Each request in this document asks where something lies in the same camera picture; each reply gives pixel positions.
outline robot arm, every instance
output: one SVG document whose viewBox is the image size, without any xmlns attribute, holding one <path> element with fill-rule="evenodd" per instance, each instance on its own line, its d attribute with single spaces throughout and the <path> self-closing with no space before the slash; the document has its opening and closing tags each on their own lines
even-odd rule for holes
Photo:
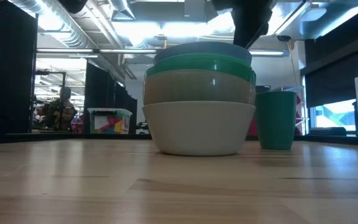
<svg viewBox="0 0 358 224">
<path fill-rule="evenodd" d="M 233 8 L 235 45 L 248 49 L 261 35 L 267 34 L 272 8 L 277 0 L 212 0 L 215 10 Z"/>
</svg>

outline person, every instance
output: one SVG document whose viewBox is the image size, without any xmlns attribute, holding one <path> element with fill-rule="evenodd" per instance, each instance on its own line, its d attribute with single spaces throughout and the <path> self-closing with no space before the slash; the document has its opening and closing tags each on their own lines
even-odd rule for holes
<svg viewBox="0 0 358 224">
<path fill-rule="evenodd" d="M 54 129 L 68 130 L 71 128 L 71 121 L 77 111 L 70 103 L 71 89 L 68 87 L 60 90 L 60 98 L 51 102 L 48 114 L 45 117 L 45 125 Z M 60 124 L 60 108 L 62 107 L 62 124 Z"/>
</svg>

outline cup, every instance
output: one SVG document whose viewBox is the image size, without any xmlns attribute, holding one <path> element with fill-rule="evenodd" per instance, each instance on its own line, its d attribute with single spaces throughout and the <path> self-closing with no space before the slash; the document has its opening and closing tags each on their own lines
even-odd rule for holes
<svg viewBox="0 0 358 224">
<path fill-rule="evenodd" d="M 272 91 L 256 95 L 256 122 L 262 149 L 290 150 L 295 135 L 296 93 Z"/>
</svg>

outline wood grain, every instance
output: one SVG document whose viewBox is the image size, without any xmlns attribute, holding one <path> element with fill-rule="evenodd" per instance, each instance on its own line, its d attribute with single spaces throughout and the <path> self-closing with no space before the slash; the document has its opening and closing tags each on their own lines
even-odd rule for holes
<svg viewBox="0 0 358 224">
<path fill-rule="evenodd" d="M 0 223 L 358 223 L 358 146 L 182 157 L 152 141 L 0 144 Z"/>
</svg>

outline stacked bowls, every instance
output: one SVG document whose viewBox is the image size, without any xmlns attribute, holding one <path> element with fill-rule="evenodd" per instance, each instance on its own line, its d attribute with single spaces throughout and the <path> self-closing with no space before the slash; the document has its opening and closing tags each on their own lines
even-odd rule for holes
<svg viewBox="0 0 358 224">
<path fill-rule="evenodd" d="M 250 53 L 220 42 L 164 50 L 145 74 L 144 113 L 162 152 L 222 156 L 241 149 L 254 115 Z"/>
</svg>

